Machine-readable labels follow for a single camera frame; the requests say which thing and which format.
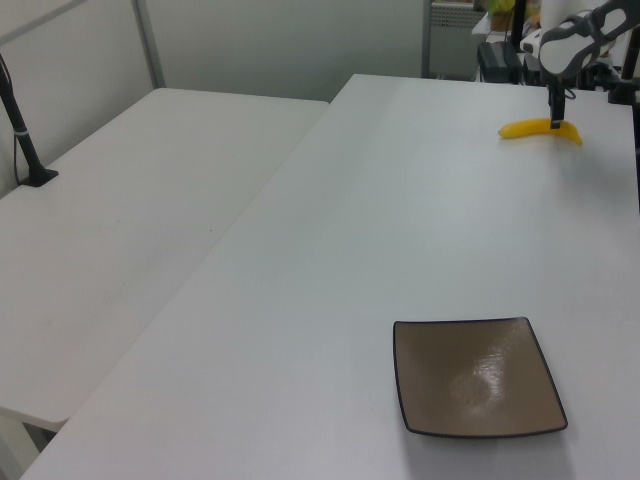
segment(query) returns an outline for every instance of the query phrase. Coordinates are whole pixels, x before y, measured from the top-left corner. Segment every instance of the table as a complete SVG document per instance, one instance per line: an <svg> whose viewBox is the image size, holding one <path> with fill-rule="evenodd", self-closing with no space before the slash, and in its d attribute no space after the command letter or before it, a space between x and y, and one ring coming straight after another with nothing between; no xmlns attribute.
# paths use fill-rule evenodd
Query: table
<svg viewBox="0 0 640 480"><path fill-rule="evenodd" d="M0 201L0 414L58 430L326 108L157 90Z"/></svg>
<svg viewBox="0 0 640 480"><path fill-rule="evenodd" d="M577 95L583 147L504 142L544 89L352 78L24 480L633 478L631 111ZM394 321L517 315L568 429L407 432Z"/></svg>

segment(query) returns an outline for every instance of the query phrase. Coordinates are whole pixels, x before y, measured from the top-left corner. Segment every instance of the green plant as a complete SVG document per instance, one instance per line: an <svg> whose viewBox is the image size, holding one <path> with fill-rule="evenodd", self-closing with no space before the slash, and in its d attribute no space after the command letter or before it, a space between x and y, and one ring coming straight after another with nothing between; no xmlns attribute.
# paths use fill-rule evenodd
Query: green plant
<svg viewBox="0 0 640 480"><path fill-rule="evenodd" d="M489 13L507 13L515 6L515 0L489 0Z"/></svg>

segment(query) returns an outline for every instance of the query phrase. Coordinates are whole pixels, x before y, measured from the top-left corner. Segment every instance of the banana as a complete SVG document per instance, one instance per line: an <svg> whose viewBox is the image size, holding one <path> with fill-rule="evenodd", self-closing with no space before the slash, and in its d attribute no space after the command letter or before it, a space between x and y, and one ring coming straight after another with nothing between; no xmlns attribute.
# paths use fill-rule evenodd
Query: banana
<svg viewBox="0 0 640 480"><path fill-rule="evenodd" d="M529 135L556 135L572 140L578 145L582 145L582 138L580 138L580 134L575 125L563 121L560 128L552 129L551 120L548 118L534 118L532 120L510 123L504 126L498 133L505 139L527 137Z"/></svg>

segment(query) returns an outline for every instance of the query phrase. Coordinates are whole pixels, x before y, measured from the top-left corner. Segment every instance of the plate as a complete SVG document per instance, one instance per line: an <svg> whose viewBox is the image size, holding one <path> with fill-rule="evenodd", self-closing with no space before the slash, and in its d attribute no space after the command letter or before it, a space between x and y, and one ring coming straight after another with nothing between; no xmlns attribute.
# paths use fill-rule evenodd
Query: plate
<svg viewBox="0 0 640 480"><path fill-rule="evenodd" d="M507 438L567 428L551 372L525 317L396 322L393 356L410 432Z"/></svg>

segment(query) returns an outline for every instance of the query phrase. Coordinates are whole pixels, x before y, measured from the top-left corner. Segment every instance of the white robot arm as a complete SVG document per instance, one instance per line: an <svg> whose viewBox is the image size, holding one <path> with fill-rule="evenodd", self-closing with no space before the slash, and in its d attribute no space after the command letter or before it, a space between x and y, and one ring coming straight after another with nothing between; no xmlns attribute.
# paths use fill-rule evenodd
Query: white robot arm
<svg viewBox="0 0 640 480"><path fill-rule="evenodd" d="M609 44L638 25L640 0L609 0L593 10L576 12L544 32L539 58L542 79L549 88L552 128L559 128L564 119L563 81L592 65Z"/></svg>

